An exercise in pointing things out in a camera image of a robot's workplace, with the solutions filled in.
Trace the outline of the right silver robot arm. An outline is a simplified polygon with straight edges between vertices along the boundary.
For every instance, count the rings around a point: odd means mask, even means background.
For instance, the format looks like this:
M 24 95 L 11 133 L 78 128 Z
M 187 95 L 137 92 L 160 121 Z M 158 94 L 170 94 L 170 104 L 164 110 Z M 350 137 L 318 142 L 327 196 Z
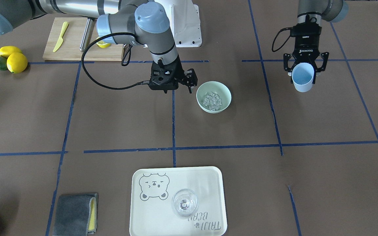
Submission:
M 27 21 L 48 14 L 87 20 L 80 51 L 86 75 L 85 56 L 98 42 L 122 44 L 122 66 L 130 63 L 132 48 L 145 46 L 152 56 L 151 90 L 167 93 L 179 85 L 189 92 L 198 85 L 194 69 L 184 70 L 179 47 L 202 44 L 199 8 L 191 0 L 0 0 L 0 35 Z

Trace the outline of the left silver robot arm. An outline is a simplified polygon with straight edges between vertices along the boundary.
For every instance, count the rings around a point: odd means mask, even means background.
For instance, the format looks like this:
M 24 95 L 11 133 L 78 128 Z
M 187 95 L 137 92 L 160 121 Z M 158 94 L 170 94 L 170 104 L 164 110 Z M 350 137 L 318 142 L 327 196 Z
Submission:
M 290 37 L 294 37 L 292 54 L 283 55 L 283 68 L 291 76 L 300 63 L 313 67 L 313 84 L 316 76 L 326 70 L 329 52 L 319 51 L 321 21 L 336 23 L 348 13 L 348 4 L 344 0 L 300 0 L 298 4 L 297 24 L 289 28 Z

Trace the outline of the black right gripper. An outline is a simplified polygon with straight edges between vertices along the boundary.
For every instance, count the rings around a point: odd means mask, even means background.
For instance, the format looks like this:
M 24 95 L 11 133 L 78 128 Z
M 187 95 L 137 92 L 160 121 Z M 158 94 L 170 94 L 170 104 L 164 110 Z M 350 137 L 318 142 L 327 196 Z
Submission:
M 167 93 L 169 90 L 176 90 L 179 84 L 187 86 L 189 94 L 192 94 L 192 90 L 198 85 L 195 70 L 184 71 L 179 56 L 169 64 L 165 64 L 162 58 L 153 62 L 148 83 L 151 90 L 162 90 Z

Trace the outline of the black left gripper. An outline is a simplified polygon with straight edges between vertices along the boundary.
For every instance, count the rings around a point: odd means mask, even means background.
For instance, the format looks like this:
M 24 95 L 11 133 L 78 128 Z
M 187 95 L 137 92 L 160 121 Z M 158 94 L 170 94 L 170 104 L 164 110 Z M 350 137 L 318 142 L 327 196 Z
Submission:
M 299 63 L 310 63 L 314 67 L 313 84 L 317 77 L 325 71 L 329 59 L 329 52 L 319 51 L 319 39 L 321 26 L 319 24 L 297 24 L 287 28 L 289 36 L 295 38 L 294 50 L 292 54 L 283 54 L 283 68 L 292 80 L 292 71 Z

